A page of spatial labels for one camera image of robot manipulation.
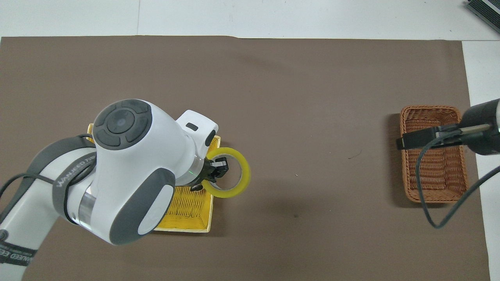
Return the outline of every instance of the black cable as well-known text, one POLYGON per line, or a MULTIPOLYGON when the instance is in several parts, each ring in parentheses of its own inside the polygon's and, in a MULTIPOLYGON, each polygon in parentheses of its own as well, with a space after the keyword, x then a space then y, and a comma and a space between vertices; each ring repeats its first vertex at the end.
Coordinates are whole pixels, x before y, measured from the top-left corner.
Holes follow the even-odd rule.
POLYGON ((437 137, 430 141, 427 145, 425 145, 422 148, 422 151, 420 152, 420 155, 418 156, 416 160, 416 166, 415 166, 415 172, 416 172, 416 185, 418 188, 418 195, 420 196, 420 202, 422 204, 423 212, 425 213, 425 217, 427 218, 427 221, 434 227, 435 229, 440 229, 446 225, 446 223, 453 217, 455 212, 458 210, 458 208, 465 202, 467 198, 481 186, 484 182, 489 180, 491 177, 494 175, 498 174, 500 172, 500 166, 496 167, 495 169, 491 170, 489 173, 485 174, 483 177, 481 177, 478 181, 476 181, 467 191, 458 199, 458 201, 451 207, 451 210, 446 214, 446 216, 442 219, 442 221, 436 225, 431 218, 431 215, 429 214, 429 209, 427 208, 426 201, 424 199, 424 192, 422 190, 422 182, 420 179, 420 164, 422 162, 422 158, 424 157, 424 154, 434 145, 437 143, 443 141, 444 139, 450 138, 450 137, 455 137, 461 134, 462 131, 460 130, 455 130, 449 133, 445 133, 444 135, 437 137))
POLYGON ((41 174, 37 174, 37 173, 31 173, 31 172, 22 172, 22 173, 18 173, 16 174, 15 176, 9 178, 7 180, 7 182, 2 185, 1 189, 0 189, 0 198, 2 197, 2 195, 4 194, 5 190, 7 189, 8 186, 10 186, 15 180, 19 179, 19 178, 35 178, 35 179, 39 179, 39 180, 42 180, 46 183, 49 183, 49 184, 53 184, 54 181, 48 177, 45 177, 41 174))
MULTIPOLYGON (((89 134, 89 133, 83 133, 83 134, 77 135, 76 137, 77 138, 92 138, 92 135, 89 134)), ((85 178, 86 176, 88 176, 92 172, 92 170, 94 169, 95 166, 96 166, 96 161, 94 161, 94 163, 92 163, 92 166, 90 167, 90 169, 86 169, 84 171, 84 173, 82 173, 84 176, 81 176, 77 180, 75 180, 75 182, 72 182, 72 185, 77 184, 78 182, 80 182, 81 180, 83 180, 83 178, 85 178)), ((5 182, 4 185, 2 185, 2 187, 0 188, 0 198, 4 194, 4 192, 7 189, 7 187, 9 187, 15 180, 17 180, 19 178, 35 178, 35 179, 42 180, 42 181, 44 181, 46 183, 49 183, 51 185, 54 183, 54 181, 52 179, 50 179, 48 177, 45 177, 45 176, 43 176, 41 174, 31 173, 31 172, 19 173, 19 174, 16 174, 15 176, 9 178, 7 180, 7 182, 5 182)))
POLYGON ((76 136, 77 138, 93 138, 93 136, 89 133, 82 133, 76 136))

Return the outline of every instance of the white surface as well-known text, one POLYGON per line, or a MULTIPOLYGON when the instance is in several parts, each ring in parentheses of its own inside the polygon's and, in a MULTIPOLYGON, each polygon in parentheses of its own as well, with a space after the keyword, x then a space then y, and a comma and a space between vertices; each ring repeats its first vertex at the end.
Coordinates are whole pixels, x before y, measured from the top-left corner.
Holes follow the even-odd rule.
POLYGON ((138 34, 500 40, 464 0, 141 0, 138 34))
POLYGON ((1 0, 0 36, 136 35, 139 0, 1 0))
MULTIPOLYGON (((500 98, 500 41, 463 42, 470 105, 500 98)), ((476 156, 479 177, 500 165, 500 155, 476 156)), ((480 187, 491 280, 500 280, 500 175, 480 187)))

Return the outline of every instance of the white robotic arm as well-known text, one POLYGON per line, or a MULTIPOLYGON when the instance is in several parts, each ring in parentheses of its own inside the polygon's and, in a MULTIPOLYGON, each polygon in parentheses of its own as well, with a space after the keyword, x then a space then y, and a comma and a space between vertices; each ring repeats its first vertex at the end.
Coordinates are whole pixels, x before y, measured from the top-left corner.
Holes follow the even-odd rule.
POLYGON ((22 278, 59 216, 115 245, 152 231, 174 186, 221 176, 205 158, 217 130, 194 111, 175 121, 154 104, 128 99, 97 116, 95 145, 78 136, 44 148, 27 172, 53 182, 25 177, 0 215, 0 279, 22 278))

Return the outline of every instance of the yellow basket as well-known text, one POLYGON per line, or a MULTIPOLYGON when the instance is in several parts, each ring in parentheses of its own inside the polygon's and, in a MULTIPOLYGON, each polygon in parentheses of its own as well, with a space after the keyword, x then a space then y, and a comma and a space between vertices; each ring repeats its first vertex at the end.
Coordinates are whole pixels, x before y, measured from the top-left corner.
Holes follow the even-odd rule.
MULTIPOLYGON (((87 132, 92 133, 94 124, 89 124, 87 132)), ((221 147, 221 137, 212 139, 208 151, 221 147)), ((189 186, 176 186, 172 203, 155 231, 207 233, 212 224, 214 196, 205 189, 190 191, 189 186)))

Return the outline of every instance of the black strap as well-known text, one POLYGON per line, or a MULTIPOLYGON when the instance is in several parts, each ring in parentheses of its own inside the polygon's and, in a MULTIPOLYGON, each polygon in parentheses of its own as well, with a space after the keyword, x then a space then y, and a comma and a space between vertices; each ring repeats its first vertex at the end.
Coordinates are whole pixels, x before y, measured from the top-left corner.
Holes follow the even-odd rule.
POLYGON ((52 203, 55 210, 69 222, 77 224, 68 215, 68 189, 85 178, 96 165, 97 154, 86 154, 71 163, 52 184, 52 203))
POLYGON ((0 240, 0 264, 27 267, 36 253, 37 250, 0 240))

